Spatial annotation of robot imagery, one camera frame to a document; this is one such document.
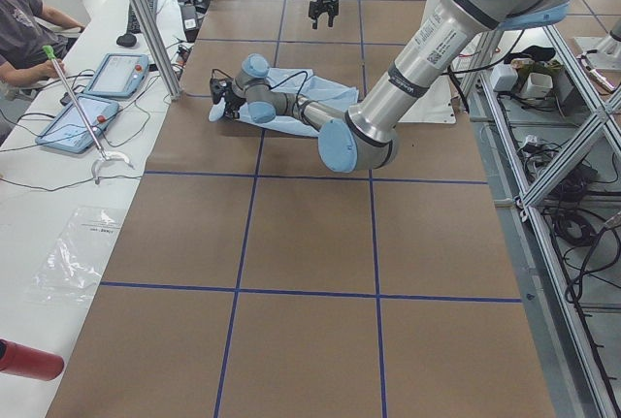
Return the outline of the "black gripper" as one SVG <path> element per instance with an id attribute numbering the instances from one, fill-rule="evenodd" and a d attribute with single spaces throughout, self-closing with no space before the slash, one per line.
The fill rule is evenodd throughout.
<path id="1" fill-rule="evenodd" d="M 309 18 L 311 19 L 311 28 L 318 29 L 318 19 L 324 14 L 328 14 L 328 27 L 334 27 L 335 18 L 339 15 L 338 0 L 314 0 L 309 4 Z"/>
<path id="2" fill-rule="evenodd" d="M 240 108 L 245 104 L 245 98 L 229 91 L 224 95 L 225 110 L 224 116 L 231 120 L 240 119 Z"/>

